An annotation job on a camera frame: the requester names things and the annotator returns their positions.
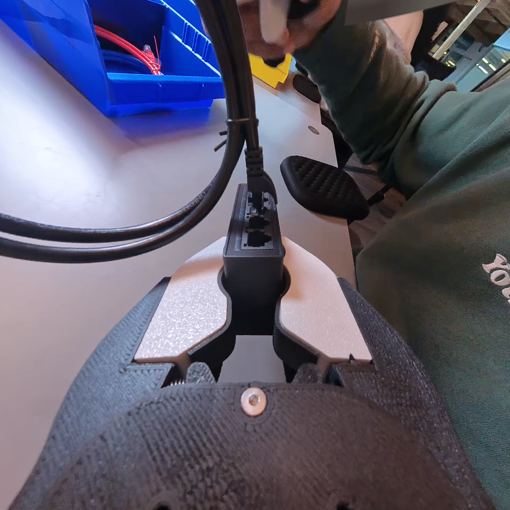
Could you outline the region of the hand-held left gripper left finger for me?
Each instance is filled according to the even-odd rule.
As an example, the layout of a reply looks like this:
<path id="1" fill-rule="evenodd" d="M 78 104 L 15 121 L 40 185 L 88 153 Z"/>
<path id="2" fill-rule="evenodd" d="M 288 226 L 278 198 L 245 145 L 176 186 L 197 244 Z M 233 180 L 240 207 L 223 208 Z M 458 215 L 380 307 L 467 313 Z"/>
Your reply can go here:
<path id="1" fill-rule="evenodd" d="M 138 364 L 189 366 L 190 351 L 227 323 L 227 297 L 219 284 L 226 237 L 175 271 L 134 355 Z"/>

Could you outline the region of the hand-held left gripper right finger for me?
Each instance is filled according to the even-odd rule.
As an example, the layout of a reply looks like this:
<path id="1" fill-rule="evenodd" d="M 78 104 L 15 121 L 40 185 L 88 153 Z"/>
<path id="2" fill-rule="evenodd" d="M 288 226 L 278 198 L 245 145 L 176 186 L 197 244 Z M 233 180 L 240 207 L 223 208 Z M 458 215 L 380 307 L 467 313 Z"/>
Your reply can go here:
<path id="1" fill-rule="evenodd" d="M 280 330 L 315 355 L 318 365 L 370 364 L 372 355 L 335 273 L 290 239 L 282 242 L 290 284 L 278 305 Z"/>

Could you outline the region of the yellow storage bin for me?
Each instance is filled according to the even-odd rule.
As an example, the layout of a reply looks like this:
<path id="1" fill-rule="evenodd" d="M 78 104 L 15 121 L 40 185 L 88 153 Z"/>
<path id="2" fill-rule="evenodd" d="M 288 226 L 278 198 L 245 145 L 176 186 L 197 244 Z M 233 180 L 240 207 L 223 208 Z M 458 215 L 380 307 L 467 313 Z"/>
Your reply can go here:
<path id="1" fill-rule="evenodd" d="M 277 88 L 279 83 L 284 83 L 289 74 L 292 56 L 286 55 L 284 61 L 277 67 L 271 67 L 264 63 L 263 59 L 249 54 L 252 75 L 263 81 L 272 88 Z"/>

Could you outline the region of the black ethernet switch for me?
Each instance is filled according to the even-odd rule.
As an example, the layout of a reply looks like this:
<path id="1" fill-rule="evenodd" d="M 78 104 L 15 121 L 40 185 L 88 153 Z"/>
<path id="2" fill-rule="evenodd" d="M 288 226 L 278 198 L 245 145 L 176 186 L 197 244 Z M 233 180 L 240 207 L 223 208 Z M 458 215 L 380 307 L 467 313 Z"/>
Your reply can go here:
<path id="1" fill-rule="evenodd" d="M 224 288 L 237 335 L 272 335 L 285 284 L 285 248 L 269 193 L 239 184 L 223 252 Z"/>

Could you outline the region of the blue storage bin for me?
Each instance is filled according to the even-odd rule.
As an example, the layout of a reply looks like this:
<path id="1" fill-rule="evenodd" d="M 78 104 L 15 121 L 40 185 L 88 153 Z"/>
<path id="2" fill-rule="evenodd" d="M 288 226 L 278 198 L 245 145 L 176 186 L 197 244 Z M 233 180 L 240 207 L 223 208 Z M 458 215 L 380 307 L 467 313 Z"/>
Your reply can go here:
<path id="1" fill-rule="evenodd" d="M 1 1 L 1 20 L 107 117 L 225 97 L 194 1 Z"/>

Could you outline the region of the person's right forearm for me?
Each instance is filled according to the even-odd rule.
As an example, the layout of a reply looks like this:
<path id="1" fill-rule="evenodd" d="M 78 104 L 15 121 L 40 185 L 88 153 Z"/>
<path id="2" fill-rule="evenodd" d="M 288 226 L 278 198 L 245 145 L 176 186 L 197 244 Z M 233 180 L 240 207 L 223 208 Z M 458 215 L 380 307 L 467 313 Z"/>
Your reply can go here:
<path id="1" fill-rule="evenodd" d="M 389 48 L 381 22 L 346 25 L 341 1 L 315 36 L 294 56 L 318 86 L 328 111 L 353 153 L 374 165 L 386 184 L 404 188 L 397 157 L 451 83 L 415 72 Z"/>

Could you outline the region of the person's right hand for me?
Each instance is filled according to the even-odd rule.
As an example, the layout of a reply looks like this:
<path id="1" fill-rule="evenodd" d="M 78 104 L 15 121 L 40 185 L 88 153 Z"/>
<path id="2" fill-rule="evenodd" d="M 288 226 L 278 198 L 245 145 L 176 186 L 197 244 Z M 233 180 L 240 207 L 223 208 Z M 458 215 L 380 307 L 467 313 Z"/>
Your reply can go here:
<path id="1" fill-rule="evenodd" d="M 267 43 L 261 33 L 259 1 L 238 7 L 249 53 L 262 59 L 278 59 L 309 47 L 335 17 L 343 1 L 320 1 L 319 6 L 300 20 L 291 20 L 277 43 Z"/>

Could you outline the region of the black office chair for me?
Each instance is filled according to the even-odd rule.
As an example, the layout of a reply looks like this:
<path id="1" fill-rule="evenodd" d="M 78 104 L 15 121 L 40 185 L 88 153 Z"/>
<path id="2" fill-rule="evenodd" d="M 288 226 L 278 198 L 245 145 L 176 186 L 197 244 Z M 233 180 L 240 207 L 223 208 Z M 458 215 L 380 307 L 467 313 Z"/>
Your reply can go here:
<path id="1" fill-rule="evenodd" d="M 322 96 L 318 87 L 306 76 L 302 74 L 295 74 L 292 80 L 292 85 L 296 92 L 305 97 L 306 99 L 320 104 Z"/>

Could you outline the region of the person's green sweatshirt torso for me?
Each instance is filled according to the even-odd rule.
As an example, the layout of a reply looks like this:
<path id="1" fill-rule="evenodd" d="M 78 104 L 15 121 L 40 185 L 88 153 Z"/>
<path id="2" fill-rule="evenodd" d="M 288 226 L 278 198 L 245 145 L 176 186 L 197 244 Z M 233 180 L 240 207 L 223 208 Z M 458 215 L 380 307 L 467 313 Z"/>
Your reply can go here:
<path id="1" fill-rule="evenodd" d="M 509 79 L 431 81 L 389 148 L 355 153 L 405 203 L 356 259 L 361 294 L 408 341 L 470 462 L 509 509 Z"/>

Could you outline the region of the person's beige trouser leg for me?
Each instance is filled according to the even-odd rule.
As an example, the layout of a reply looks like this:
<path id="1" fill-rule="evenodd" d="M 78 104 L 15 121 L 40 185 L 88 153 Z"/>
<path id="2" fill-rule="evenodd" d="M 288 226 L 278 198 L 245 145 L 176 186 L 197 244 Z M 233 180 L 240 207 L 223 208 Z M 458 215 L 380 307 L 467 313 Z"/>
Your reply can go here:
<path id="1" fill-rule="evenodd" d="M 423 10 L 380 20 L 388 48 L 396 51 L 405 65 L 411 64 L 411 51 L 423 23 Z"/>

